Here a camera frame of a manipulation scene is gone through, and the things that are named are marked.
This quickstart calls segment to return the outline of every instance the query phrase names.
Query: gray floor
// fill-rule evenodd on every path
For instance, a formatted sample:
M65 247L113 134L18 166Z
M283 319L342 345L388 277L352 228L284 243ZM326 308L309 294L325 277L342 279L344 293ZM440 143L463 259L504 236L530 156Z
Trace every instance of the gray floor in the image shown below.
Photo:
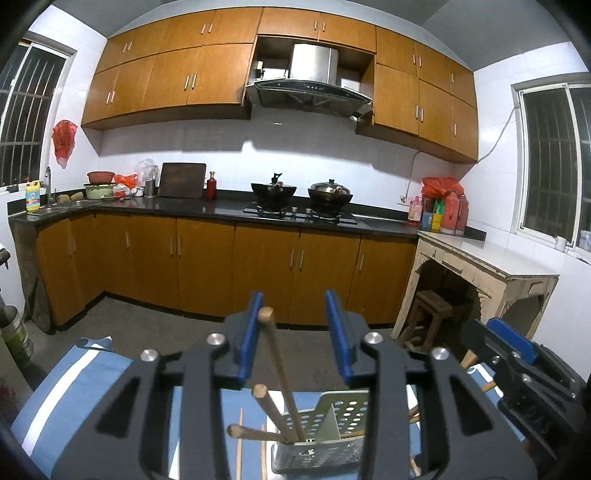
M182 351L195 342L204 342L219 326L218 322L164 313L106 297L77 323L52 335L46 335L32 322L27 322L35 353L25 375L35 387L81 337L111 336L116 353L136 358L145 348L154 348L164 355ZM389 330L382 333L389 339ZM280 329L279 343L292 389L346 389L336 370L328 332ZM264 341L259 342L249 383L279 388Z

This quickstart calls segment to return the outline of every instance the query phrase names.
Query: red plastic bag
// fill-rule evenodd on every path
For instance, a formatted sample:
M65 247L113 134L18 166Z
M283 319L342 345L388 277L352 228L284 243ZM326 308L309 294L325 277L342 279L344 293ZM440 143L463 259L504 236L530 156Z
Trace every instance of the red plastic bag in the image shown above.
M69 120L60 120L55 127L51 138L56 151L56 160L61 168L66 168L68 159L74 150L74 136L78 127Z
M425 177L423 178L423 188L421 193L427 197L442 198L448 193L456 192L457 196L464 194L462 187L455 179L451 177Z
M127 175L126 177L124 177L123 175L115 175L113 177L113 181L115 183L122 183L127 188L132 189L134 187L137 187L138 185L138 176L136 173L134 173L133 175Z

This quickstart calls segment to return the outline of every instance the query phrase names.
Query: stove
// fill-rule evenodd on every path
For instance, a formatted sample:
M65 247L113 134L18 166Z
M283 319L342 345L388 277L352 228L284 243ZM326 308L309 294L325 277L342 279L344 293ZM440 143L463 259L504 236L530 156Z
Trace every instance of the stove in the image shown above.
M266 207L252 203L244 210L244 213L254 213L260 218L269 220L281 220L284 222L319 223L332 225L357 225L357 220L350 213L334 210L321 210L298 207Z

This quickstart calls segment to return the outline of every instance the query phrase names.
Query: ceiling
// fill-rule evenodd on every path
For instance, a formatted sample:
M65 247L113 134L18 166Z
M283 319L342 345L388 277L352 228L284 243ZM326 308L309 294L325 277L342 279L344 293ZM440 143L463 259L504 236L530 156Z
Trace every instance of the ceiling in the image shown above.
M55 0L106 37L174 0ZM424 27L472 70L535 48L568 41L536 0L355 0Z

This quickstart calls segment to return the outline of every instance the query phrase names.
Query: red bowl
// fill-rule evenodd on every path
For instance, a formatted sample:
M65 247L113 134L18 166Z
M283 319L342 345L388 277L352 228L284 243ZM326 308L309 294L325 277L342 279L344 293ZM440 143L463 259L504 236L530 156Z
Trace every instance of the red bowl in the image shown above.
M87 173L89 183L111 183L113 181L113 176L115 176L114 171L90 171Z

